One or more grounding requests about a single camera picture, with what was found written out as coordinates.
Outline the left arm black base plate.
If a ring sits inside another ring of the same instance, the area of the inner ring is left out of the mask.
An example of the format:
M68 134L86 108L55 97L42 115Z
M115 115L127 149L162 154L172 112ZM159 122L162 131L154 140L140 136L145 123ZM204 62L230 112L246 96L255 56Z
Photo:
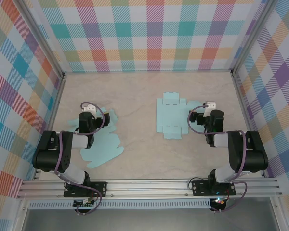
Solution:
M96 190L98 190L102 197L106 196L106 190L107 190L107 182L94 182L91 181L88 184L88 187L94 188ZM79 186L75 186L75 185L71 185L68 183L64 184L64 194L63 197L92 197L92 194L94 197L98 196L97 192L94 192L90 189L86 189L83 187L79 187Z

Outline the aluminium frame post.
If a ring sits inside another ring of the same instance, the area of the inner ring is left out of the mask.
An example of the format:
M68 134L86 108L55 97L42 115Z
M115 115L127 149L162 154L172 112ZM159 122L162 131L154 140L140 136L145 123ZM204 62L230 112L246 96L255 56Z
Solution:
M46 57L48 58L50 64L54 68L56 74L60 77L60 79L64 79L64 72L60 67L54 53L52 52L49 44L46 41L40 27L36 23L34 17L32 16L28 6L26 5L24 0L13 0L14 4L16 5L17 9L19 10L20 14L23 16L25 22L27 23L31 33L33 34L34 38L36 39L37 43L41 46L41 49L45 53Z
M243 47L242 52L238 56L238 59L236 60L234 67L231 69L231 74L233 77L238 72L240 67L243 65L249 51L251 50L254 42L261 33L266 21L268 20L268 17L270 16L277 2L278 0L267 0L267 2L265 3L264 8L260 13L260 17L258 18L258 20L255 23L255 26L251 30L251 34L247 39L246 45Z

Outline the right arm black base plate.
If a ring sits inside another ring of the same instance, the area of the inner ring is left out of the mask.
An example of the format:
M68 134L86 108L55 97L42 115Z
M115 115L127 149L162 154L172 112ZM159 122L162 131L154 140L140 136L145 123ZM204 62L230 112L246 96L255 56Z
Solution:
M234 184L211 183L208 180L192 181L193 196L234 196L236 190Z

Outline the teal blank with rounded flaps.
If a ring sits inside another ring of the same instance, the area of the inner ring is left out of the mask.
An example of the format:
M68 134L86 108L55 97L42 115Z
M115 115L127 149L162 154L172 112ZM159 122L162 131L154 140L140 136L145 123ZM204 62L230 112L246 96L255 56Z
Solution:
M81 149L80 155L88 161L87 168L96 168L123 153L124 147L116 133L116 126L107 126L94 134L94 143L89 149Z

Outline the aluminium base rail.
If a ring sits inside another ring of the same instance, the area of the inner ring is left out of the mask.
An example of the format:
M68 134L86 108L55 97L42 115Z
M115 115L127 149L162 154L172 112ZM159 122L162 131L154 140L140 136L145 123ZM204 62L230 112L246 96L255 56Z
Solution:
M247 183L246 197L281 197L282 190L274 178L242 178ZM192 198L187 179L105 180L106 199L183 199ZM24 181L19 199L63 199L62 180Z

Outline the aluminium back rail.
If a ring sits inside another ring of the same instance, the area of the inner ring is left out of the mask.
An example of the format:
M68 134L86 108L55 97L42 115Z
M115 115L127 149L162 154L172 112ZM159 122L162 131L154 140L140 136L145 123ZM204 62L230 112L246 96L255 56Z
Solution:
M87 71L87 72L64 72L64 75L80 75L80 74L122 74L122 73L206 73L206 72L222 72L232 73L232 69L202 69L202 70L134 70L134 71Z

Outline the grey metal panel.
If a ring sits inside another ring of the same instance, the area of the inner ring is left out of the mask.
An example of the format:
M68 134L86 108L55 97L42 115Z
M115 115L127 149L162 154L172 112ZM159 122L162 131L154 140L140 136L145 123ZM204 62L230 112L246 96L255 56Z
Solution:
M279 231L269 212L214 214L206 209L30 210L22 231Z

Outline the teal paper box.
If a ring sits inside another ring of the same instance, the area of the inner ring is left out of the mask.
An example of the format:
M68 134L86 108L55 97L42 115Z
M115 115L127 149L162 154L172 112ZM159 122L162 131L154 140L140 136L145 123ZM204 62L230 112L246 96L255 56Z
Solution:
M157 99L156 132L163 133L165 139L181 139L189 131L189 111L201 105L199 101L187 102L176 92L163 93L163 98Z

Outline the aluminium side rail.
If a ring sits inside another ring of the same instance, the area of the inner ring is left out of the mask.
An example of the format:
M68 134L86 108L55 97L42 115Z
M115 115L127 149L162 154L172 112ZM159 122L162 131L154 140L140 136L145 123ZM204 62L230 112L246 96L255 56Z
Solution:
M59 107L59 104L60 104L60 100L61 100L61 97L62 97L62 94L63 94L65 83L66 83L66 74L65 74L65 72L63 72L61 74L61 78L60 78L60 81L59 81L58 92L57 92L57 95L56 95L56 98L55 98L55 101L54 101L54 104L53 104L52 113L51 113L51 116L50 116L49 123L48 123L48 125L46 127L46 130L52 130L53 129L54 121L55 121L56 114L57 114L57 111L58 111L58 107Z
M242 114L243 114L243 117L244 117L244 121L245 121L245 124L246 124L246 127L247 127L247 131L253 131L253 128L251 126L251 122L250 122L250 119L249 119L249 115L248 115L248 112L244 106L244 100L242 98L242 94L240 92L240 89L237 85L237 82L236 82L236 78L235 78L235 74L231 73L231 79L232 79L232 82L234 84L234 88L235 88L235 91L236 91L236 94L237 94L237 98L238 98L238 101L239 101L239 104L240 104L240 108L241 108L241 111L242 111Z

